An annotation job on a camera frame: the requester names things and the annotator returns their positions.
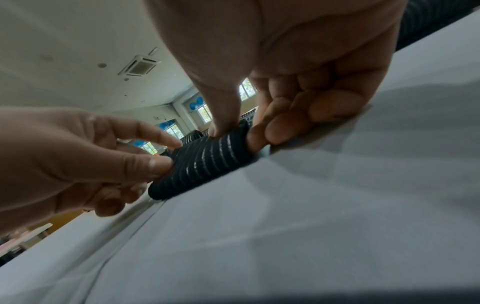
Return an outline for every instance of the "air vent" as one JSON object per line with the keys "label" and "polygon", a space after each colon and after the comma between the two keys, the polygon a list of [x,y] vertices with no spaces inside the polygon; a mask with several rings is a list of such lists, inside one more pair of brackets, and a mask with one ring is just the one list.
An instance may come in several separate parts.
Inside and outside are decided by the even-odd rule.
{"label": "air vent", "polygon": [[161,61],[146,56],[137,55],[133,58],[118,75],[145,76]]}

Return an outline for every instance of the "white ceiling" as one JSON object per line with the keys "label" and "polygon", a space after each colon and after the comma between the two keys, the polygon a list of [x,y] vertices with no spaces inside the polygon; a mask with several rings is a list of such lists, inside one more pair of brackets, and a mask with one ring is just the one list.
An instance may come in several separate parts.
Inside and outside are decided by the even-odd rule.
{"label": "white ceiling", "polygon": [[[161,63],[148,75],[118,76],[155,47]],[[191,86],[140,1],[0,2],[0,105],[124,111],[169,103]]]}

